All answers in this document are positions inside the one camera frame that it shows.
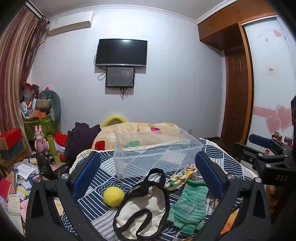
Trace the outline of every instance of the crown molding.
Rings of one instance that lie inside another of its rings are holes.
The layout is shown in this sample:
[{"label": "crown molding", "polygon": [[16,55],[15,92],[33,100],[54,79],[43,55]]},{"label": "crown molding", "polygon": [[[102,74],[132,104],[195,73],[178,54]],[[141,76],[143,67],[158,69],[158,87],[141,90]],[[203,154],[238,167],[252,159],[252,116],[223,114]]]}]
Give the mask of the crown molding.
[{"label": "crown molding", "polygon": [[61,14],[57,14],[53,17],[50,17],[50,21],[54,21],[58,18],[67,16],[67,15],[71,15],[74,13],[78,13],[78,12],[86,12],[86,11],[93,11],[93,10],[101,10],[101,9],[136,9],[136,10],[144,10],[144,11],[150,11],[150,12],[158,12],[158,13],[162,13],[162,14],[166,14],[166,15],[170,15],[173,17],[177,17],[183,20],[186,20],[188,22],[197,24],[196,20],[186,17],[184,15],[175,13],[175,12],[171,12],[168,10],[163,10],[163,9],[159,9],[159,8],[155,8],[155,7],[145,7],[145,6],[138,6],[138,5],[126,5],[126,4],[109,4],[109,5],[98,5],[98,6],[90,6],[90,7],[83,7],[83,8],[78,8],[78,9],[74,9],[68,12],[64,12]]},{"label": "crown molding", "polygon": [[227,7],[228,5],[232,4],[233,2],[236,2],[238,0],[225,0],[222,3],[218,4],[216,7],[212,8],[210,11],[202,15],[200,18],[196,20],[196,24],[199,24],[203,20],[207,19],[209,16],[213,15],[215,12],[221,10],[222,8]]}]

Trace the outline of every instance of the curtain rod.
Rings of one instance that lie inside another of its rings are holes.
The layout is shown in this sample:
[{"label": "curtain rod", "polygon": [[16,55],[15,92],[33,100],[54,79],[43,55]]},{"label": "curtain rod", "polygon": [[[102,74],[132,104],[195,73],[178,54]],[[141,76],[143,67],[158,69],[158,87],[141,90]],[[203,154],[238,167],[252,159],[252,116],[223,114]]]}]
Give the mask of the curtain rod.
[{"label": "curtain rod", "polygon": [[25,5],[38,19],[43,17],[43,14],[39,11],[37,7],[31,1],[28,1]]}]

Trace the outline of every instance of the air conditioner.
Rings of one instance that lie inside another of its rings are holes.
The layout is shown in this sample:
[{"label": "air conditioner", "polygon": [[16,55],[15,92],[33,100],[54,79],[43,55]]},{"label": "air conditioner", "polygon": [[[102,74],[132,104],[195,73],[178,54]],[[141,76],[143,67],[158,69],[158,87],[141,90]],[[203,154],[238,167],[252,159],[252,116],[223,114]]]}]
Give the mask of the air conditioner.
[{"label": "air conditioner", "polygon": [[93,11],[74,13],[53,20],[49,28],[49,35],[57,35],[72,30],[90,28],[94,18]]}]

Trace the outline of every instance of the plastic box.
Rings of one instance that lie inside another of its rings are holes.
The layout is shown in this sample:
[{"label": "plastic box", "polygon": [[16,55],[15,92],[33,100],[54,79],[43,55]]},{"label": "plastic box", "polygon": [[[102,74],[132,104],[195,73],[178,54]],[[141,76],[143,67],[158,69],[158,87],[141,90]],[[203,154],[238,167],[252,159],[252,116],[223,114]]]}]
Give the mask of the plastic box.
[{"label": "plastic box", "polygon": [[196,153],[203,148],[201,142],[182,129],[123,133],[115,136],[113,160],[118,180],[144,176],[152,168],[160,168],[173,174],[194,163]]}]

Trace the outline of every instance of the striped curtain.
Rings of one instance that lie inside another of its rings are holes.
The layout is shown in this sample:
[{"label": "striped curtain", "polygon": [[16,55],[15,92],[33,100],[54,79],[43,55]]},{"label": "striped curtain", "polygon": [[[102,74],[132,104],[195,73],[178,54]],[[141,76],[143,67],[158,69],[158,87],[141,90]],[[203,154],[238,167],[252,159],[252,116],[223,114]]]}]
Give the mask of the striped curtain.
[{"label": "striped curtain", "polygon": [[27,82],[48,17],[38,19],[22,8],[0,37],[0,133],[21,128],[24,145],[31,154],[20,109],[21,85]]}]

